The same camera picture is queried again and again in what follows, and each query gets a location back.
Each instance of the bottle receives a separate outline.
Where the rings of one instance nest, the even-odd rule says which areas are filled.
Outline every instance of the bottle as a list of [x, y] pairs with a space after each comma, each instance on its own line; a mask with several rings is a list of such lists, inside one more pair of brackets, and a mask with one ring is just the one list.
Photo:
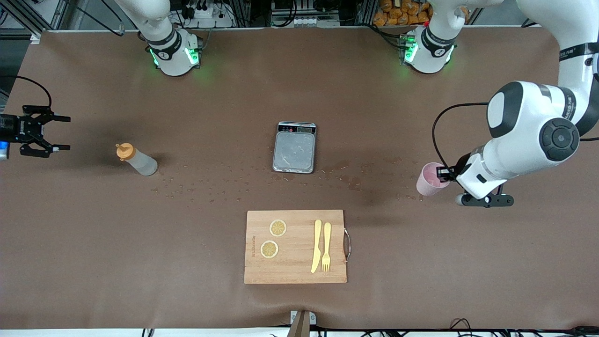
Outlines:
[[158, 169], [156, 160], [129, 143], [117, 144], [116, 155], [121, 161], [126, 161], [143, 176], [151, 176]]

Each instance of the kitchen scale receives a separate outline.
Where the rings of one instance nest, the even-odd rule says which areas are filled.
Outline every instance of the kitchen scale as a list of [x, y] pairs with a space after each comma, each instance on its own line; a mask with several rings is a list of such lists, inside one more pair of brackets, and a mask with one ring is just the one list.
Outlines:
[[316, 150], [316, 124], [280, 122], [274, 142], [273, 170], [312, 173]]

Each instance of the cup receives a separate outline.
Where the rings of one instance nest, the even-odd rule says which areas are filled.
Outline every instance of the cup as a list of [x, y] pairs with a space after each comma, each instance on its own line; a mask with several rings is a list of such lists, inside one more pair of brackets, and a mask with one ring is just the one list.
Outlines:
[[422, 171], [420, 171], [418, 181], [416, 182], [418, 193], [425, 197], [430, 197], [449, 186], [449, 181], [442, 182], [437, 178], [437, 167], [439, 166], [443, 166], [443, 164], [428, 163], [424, 165]]

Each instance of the yellow knife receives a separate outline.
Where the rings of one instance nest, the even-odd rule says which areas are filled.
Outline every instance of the yellow knife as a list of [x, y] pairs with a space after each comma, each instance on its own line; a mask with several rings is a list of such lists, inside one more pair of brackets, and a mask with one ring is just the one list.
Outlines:
[[318, 243], [320, 242], [320, 230], [322, 229], [322, 221], [316, 220], [314, 222], [314, 257], [312, 258], [312, 273], [318, 269], [318, 262], [320, 262], [320, 249]]

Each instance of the wooden cutting board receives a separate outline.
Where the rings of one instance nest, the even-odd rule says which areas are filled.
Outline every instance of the wooden cutting board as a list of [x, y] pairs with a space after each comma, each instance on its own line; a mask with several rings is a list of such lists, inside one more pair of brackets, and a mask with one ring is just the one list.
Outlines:
[[[280, 236], [270, 233], [270, 225], [283, 220], [287, 229]], [[314, 222], [322, 220], [320, 234], [321, 259], [311, 273], [314, 254]], [[321, 267], [325, 223], [331, 223], [331, 264], [328, 272]], [[261, 254], [264, 242], [272, 240], [278, 246], [273, 258]], [[306, 284], [345, 283], [347, 272], [343, 249], [344, 223], [342, 210], [250, 210], [247, 213], [245, 284]]]

